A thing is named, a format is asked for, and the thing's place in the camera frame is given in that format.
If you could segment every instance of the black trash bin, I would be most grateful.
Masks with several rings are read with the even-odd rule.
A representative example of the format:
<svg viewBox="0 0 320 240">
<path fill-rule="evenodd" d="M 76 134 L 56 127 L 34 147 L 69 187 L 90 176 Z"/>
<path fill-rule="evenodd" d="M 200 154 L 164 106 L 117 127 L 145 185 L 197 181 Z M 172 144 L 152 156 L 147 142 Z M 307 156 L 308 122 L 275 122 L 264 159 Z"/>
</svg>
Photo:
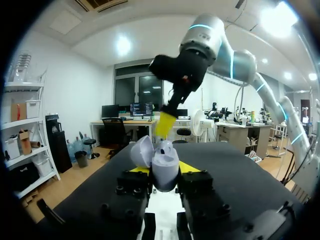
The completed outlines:
<svg viewBox="0 0 320 240">
<path fill-rule="evenodd" d="M 88 166 L 87 152 L 86 151 L 77 151 L 74 154 L 76 161 L 80 168 Z"/>
</svg>

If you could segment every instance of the robotic arm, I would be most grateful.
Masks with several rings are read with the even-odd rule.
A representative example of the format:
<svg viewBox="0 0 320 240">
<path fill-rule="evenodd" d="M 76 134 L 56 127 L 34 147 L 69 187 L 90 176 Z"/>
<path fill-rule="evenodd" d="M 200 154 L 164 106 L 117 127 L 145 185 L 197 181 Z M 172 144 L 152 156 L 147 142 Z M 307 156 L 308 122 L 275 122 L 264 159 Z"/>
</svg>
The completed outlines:
<svg viewBox="0 0 320 240">
<path fill-rule="evenodd" d="M 287 122 L 288 136 L 294 151 L 296 173 L 294 181 L 308 195 L 312 195 L 319 176 L 319 155 L 309 154 L 310 143 L 300 123 L 298 113 L 288 97 L 276 101 L 273 91 L 257 72 L 256 58 L 247 50 L 234 51 L 230 46 L 224 29 L 224 23 L 215 16 L 200 15 L 193 22 L 179 46 L 177 58 L 158 55 L 149 66 L 159 79 L 173 83 L 173 95 L 162 108 L 156 134 L 166 136 L 172 128 L 177 107 L 183 104 L 191 93 L 201 85 L 206 70 L 212 65 L 215 75 L 229 78 L 241 84 L 252 85 L 267 106 L 272 120 L 279 124 Z M 302 165 L 312 169 L 305 172 Z"/>
</svg>

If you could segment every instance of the air vent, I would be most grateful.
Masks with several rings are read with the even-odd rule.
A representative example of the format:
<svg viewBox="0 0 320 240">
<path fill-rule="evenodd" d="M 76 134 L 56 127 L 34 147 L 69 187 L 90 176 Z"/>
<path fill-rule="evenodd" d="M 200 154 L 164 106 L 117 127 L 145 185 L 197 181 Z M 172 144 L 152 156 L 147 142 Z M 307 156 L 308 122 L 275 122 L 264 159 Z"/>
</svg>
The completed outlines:
<svg viewBox="0 0 320 240">
<path fill-rule="evenodd" d="M 102 12 L 103 10 L 109 9 L 115 5 L 123 4 L 128 0 L 75 0 L 81 7 L 87 12 L 95 11 Z"/>
</svg>

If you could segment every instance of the water bottle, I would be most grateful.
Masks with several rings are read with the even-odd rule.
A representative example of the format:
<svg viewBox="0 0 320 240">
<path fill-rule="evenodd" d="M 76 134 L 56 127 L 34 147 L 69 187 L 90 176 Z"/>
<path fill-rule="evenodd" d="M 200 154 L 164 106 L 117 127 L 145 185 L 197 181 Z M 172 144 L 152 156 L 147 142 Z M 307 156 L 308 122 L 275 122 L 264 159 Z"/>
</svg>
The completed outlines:
<svg viewBox="0 0 320 240">
<path fill-rule="evenodd" d="M 79 137 L 75 138 L 75 141 L 73 143 L 73 147 L 74 147 L 74 151 L 78 152 L 78 151 L 82 151 L 83 150 L 83 143 L 81 140 L 79 140 Z"/>
<path fill-rule="evenodd" d="M 84 134 L 84 138 L 82 139 L 82 142 L 85 142 L 85 140 L 90 139 L 90 137 L 87 137 L 87 134 Z M 83 151 L 86 151 L 86 154 L 91 154 L 90 146 L 89 145 L 83 145 Z"/>
<path fill-rule="evenodd" d="M 68 149 L 69 157 L 72 163 L 75 163 L 77 160 L 75 158 L 75 148 L 74 146 L 69 142 L 69 140 L 66 141 L 66 148 Z"/>
</svg>

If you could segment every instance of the gray plastic object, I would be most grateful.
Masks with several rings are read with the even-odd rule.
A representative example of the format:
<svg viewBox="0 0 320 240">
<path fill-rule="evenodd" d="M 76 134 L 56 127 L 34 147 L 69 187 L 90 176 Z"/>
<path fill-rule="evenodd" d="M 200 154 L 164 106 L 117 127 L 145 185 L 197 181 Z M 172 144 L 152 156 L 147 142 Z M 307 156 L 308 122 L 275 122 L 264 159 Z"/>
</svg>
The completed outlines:
<svg viewBox="0 0 320 240">
<path fill-rule="evenodd" d="M 154 156 L 154 146 L 148 135 L 137 141 L 130 151 L 130 158 L 137 167 L 150 168 Z"/>
<path fill-rule="evenodd" d="M 175 188 L 179 173 L 179 157 L 171 141 L 161 141 L 155 149 L 152 173 L 155 178 L 154 186 L 159 191 L 169 192 Z"/>
</svg>

